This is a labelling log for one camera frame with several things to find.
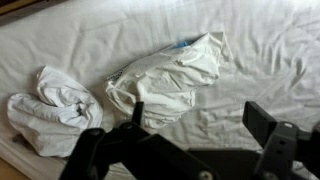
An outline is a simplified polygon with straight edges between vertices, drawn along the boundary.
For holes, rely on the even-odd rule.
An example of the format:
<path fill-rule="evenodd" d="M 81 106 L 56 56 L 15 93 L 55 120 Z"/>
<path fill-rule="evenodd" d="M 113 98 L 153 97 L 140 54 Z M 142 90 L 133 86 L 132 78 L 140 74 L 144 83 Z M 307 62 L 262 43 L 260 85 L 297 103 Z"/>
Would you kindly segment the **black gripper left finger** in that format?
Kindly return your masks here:
<path fill-rule="evenodd" d="M 144 104 L 135 104 L 127 122 L 105 132 L 85 130 L 59 180 L 103 180 L 110 166 L 123 164 L 137 180 L 220 180 L 217 172 L 159 134 L 140 127 Z"/>

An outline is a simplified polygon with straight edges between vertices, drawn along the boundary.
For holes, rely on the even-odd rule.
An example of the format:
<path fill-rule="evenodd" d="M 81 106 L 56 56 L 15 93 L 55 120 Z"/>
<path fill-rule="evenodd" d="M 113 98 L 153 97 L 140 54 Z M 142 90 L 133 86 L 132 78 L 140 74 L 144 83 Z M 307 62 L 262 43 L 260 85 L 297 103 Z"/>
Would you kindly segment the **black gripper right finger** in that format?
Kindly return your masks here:
<path fill-rule="evenodd" d="M 292 171 L 301 162 L 320 177 L 320 130 L 301 130 L 288 121 L 276 121 L 256 102 L 244 105 L 242 122 L 263 152 L 253 172 L 255 180 L 306 180 Z"/>

